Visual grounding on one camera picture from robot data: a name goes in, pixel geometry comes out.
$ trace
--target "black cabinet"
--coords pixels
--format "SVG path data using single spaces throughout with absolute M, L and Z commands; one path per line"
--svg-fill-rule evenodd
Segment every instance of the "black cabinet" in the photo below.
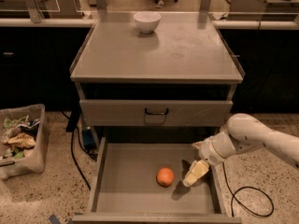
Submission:
M 245 71 L 232 112 L 299 110 L 299 31 L 221 30 Z
M 90 28 L 1 27 L 0 108 L 44 104 L 71 110 L 78 93 L 69 67 Z

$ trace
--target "bowl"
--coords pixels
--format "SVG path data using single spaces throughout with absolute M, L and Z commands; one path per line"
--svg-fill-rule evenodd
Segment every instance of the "bowl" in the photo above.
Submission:
M 137 28 L 141 33 L 150 34 L 159 25 L 161 15 L 153 11 L 141 11 L 134 15 L 134 20 Z

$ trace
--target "drawer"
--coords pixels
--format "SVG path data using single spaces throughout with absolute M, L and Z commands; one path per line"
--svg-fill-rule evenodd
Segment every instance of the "drawer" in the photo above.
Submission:
M 190 144 L 110 143 L 101 139 L 86 212 L 74 223 L 241 223 L 227 217 L 214 167 L 192 188 L 182 185 L 195 158 Z M 156 182 L 163 167 L 175 175 L 171 186 Z
M 89 126 L 220 127 L 231 101 L 81 100 Z

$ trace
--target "storage bin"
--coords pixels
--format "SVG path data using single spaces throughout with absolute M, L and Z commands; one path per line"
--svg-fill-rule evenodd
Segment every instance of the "storage bin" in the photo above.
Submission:
M 29 120 L 40 119 L 36 135 L 34 151 L 29 157 L 8 158 L 0 160 L 0 179 L 5 180 L 11 176 L 24 175 L 28 173 L 42 173 L 45 169 L 45 159 L 49 140 L 49 126 L 45 115 L 45 106 L 28 105 L 19 108 L 8 108 L 0 110 L 0 137 L 4 133 L 4 120 L 20 119 L 29 116 Z M 7 146 L 0 144 L 0 155 L 7 150 Z

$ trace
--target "drawer front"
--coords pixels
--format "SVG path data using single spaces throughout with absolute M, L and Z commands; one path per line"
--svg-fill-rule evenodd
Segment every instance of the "drawer front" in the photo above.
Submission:
M 81 100 L 89 126 L 216 126 L 231 101 Z

